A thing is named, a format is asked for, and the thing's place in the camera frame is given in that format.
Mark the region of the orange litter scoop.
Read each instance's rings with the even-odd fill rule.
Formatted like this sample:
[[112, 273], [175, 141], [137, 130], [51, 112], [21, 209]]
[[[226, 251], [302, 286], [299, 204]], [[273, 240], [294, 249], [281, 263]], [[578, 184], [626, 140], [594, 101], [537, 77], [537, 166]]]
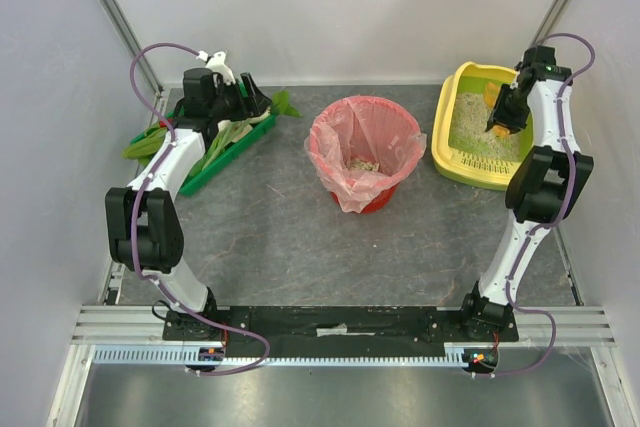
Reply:
[[[489, 113], [493, 112], [500, 90], [501, 90], [501, 85], [497, 83], [488, 82], [485, 86], [484, 93], [483, 93], [483, 101]], [[492, 125], [491, 127], [487, 126], [485, 131], [491, 132], [494, 136], [501, 139], [506, 139], [508, 136], [510, 136], [509, 129], [498, 124]]]

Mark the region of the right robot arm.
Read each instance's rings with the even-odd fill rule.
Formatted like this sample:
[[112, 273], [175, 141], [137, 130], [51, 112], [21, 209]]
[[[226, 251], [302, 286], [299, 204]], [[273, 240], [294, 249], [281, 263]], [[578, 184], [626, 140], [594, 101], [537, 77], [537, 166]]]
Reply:
[[557, 64], [552, 47], [525, 51], [514, 81], [501, 86], [487, 127], [515, 134], [533, 128], [533, 145], [505, 195], [507, 227], [489, 269], [465, 296], [461, 332], [473, 339], [506, 339], [515, 332], [519, 283], [540, 242], [575, 205], [594, 167], [581, 153], [570, 116], [576, 76]]

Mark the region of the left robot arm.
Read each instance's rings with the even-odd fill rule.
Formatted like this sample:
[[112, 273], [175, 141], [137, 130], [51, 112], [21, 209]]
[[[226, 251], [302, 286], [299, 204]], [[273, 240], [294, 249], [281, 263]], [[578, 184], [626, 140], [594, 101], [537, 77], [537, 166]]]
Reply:
[[165, 125], [165, 139], [141, 174], [105, 197], [110, 254], [153, 284], [179, 319], [222, 329], [210, 288], [187, 265], [174, 205], [180, 188], [219, 134], [222, 121], [247, 123], [267, 115], [272, 101], [244, 72], [227, 84], [220, 69], [183, 75], [183, 97]]

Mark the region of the cat litter granules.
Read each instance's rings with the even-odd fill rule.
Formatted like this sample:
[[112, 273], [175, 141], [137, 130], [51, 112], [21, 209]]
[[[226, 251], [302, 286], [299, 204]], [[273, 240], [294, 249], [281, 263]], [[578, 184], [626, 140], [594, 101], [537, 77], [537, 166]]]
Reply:
[[449, 146], [490, 159], [517, 161], [521, 135], [500, 137], [493, 131], [486, 131], [489, 113], [481, 94], [457, 94], [449, 131]]

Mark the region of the yellow green litter box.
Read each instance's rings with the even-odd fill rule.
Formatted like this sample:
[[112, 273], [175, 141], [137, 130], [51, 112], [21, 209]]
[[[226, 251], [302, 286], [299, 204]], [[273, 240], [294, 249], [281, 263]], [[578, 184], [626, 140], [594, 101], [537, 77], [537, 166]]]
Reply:
[[437, 171], [446, 178], [474, 187], [504, 191], [533, 145], [533, 122], [520, 134], [517, 161], [504, 161], [462, 152], [448, 144], [456, 95], [463, 92], [483, 96], [488, 82], [509, 84], [516, 77], [510, 68], [466, 62], [444, 81], [434, 118], [431, 153]]

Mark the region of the white radish with leaves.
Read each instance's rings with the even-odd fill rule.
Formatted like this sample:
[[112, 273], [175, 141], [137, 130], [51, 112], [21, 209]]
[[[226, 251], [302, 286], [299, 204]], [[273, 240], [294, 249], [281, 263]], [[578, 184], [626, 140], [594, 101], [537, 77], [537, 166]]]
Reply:
[[287, 90], [275, 92], [268, 98], [265, 112], [251, 120], [252, 123], [259, 123], [270, 115], [284, 115], [294, 118], [301, 118], [302, 114], [291, 104], [290, 94]]

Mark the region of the green long beans bundle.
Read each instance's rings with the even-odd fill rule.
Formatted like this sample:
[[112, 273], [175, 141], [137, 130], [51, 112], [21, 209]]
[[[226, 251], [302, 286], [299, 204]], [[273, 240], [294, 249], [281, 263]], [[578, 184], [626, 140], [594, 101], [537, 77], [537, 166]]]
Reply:
[[242, 140], [253, 127], [248, 120], [237, 122], [224, 120], [218, 124], [218, 129], [218, 134], [203, 156], [203, 167], [212, 164], [229, 145]]

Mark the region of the green plastic tray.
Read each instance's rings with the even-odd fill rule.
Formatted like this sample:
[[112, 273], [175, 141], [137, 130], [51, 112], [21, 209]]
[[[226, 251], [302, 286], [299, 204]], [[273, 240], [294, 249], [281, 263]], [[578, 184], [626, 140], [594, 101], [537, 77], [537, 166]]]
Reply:
[[[158, 121], [145, 133], [160, 127], [159, 121], [168, 121], [167, 133], [160, 150], [142, 172], [124, 188], [125, 197], [133, 200], [145, 197], [150, 191], [159, 190], [170, 199], [177, 195], [190, 196], [206, 185], [233, 160], [263, 137], [275, 125], [276, 116], [270, 115], [259, 123], [242, 140], [229, 145], [208, 167], [203, 167], [203, 156], [219, 132], [212, 118], [212, 107], [217, 87], [202, 102], [194, 97], [183, 97], [167, 115], [160, 114]], [[245, 95], [241, 78], [236, 83]], [[134, 143], [145, 134], [135, 138]]]

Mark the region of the green leafy vegetable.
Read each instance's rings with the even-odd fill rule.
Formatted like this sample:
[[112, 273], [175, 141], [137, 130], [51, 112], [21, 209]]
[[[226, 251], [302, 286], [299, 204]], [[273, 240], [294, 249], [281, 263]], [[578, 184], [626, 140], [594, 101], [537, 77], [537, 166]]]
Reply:
[[121, 156], [126, 160], [137, 161], [142, 166], [148, 165], [162, 147], [166, 133], [167, 129], [162, 127], [150, 130], [141, 139], [128, 145]]

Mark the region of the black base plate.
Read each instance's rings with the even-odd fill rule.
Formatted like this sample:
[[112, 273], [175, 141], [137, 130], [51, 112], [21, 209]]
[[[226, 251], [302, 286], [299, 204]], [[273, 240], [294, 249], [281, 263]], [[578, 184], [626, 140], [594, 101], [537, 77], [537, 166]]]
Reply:
[[278, 358], [435, 356], [449, 342], [519, 340], [512, 312], [490, 322], [431, 306], [232, 306], [219, 307], [209, 317], [264, 337], [270, 355]]

